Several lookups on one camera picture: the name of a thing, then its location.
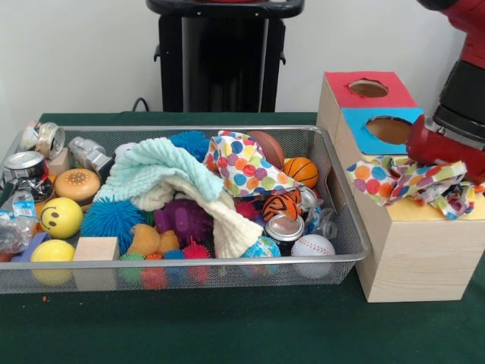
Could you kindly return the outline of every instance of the small basketball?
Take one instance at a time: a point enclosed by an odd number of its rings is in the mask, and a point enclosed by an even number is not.
[[[308,158],[291,158],[285,164],[283,172],[310,189],[317,185],[318,168],[315,163]]]
[[[281,214],[296,220],[302,214],[302,209],[298,206],[301,201],[302,196],[298,190],[271,196],[263,205],[263,219],[268,222],[274,216]]]

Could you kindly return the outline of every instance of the circular hole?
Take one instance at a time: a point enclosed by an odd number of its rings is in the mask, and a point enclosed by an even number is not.
[[[350,89],[357,95],[364,97],[384,97],[389,90],[379,81],[359,80],[349,85]]]
[[[407,143],[411,128],[411,123],[392,116],[379,116],[367,123],[367,129],[376,138],[397,146]]]

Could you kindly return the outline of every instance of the red stitching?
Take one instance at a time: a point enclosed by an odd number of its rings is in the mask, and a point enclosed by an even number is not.
[[[308,239],[306,239],[306,238],[301,238],[301,239],[299,240],[299,243],[300,243],[300,244],[302,244],[303,246],[306,246],[306,247],[308,247],[308,248],[310,248],[310,249],[312,249],[312,250],[314,250],[314,251],[317,251],[317,252],[319,252],[319,253],[321,253],[321,254],[330,255],[330,252],[329,252],[327,249],[325,249],[325,248],[324,248],[324,247],[322,247],[322,246],[318,246],[318,245],[316,245],[315,243],[311,243],[311,242],[310,242]]]

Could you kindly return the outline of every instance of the polka dot fabric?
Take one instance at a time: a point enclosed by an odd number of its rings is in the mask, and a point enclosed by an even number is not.
[[[204,164],[219,172],[224,187],[235,197],[284,193],[300,187],[266,161],[261,147],[243,133],[220,131],[209,143]]]
[[[379,206],[411,197],[439,209],[450,220],[470,213],[475,193],[484,189],[484,185],[462,181],[466,173],[463,162],[422,167],[411,159],[388,156],[360,161],[347,169],[355,187]]]

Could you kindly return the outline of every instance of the metal tray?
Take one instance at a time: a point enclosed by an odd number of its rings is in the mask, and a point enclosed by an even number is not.
[[[140,142],[148,138],[169,137],[181,130],[195,129],[210,137],[217,135],[219,130],[228,128],[218,126],[65,128],[67,143],[74,137],[81,136],[95,140],[103,145],[107,153],[110,154],[122,143]],[[281,143],[287,158],[296,156],[310,158],[318,166],[320,173],[317,190],[324,199],[326,207],[331,208],[334,204],[326,180],[333,170],[346,200],[346,204],[336,215],[339,234],[335,240],[332,240],[336,250],[335,256],[138,262],[6,262],[0,263],[0,293],[153,289],[153,285],[147,283],[141,275],[148,269],[152,271],[154,276],[164,275],[166,277],[164,288],[342,283],[355,262],[368,255],[370,244],[351,191],[346,183],[346,176],[327,132],[315,126],[231,127],[230,129],[242,132],[245,130],[264,130]],[[12,144],[8,155],[17,151],[19,139],[20,136]],[[76,245],[77,239],[71,239],[70,242]],[[190,272],[194,268],[207,272],[208,279],[204,283],[197,283],[191,279]],[[35,275],[39,274],[44,277],[52,276],[54,279],[59,275],[72,275],[72,278],[61,285],[45,285],[37,281]],[[307,278],[315,275],[319,278]]]

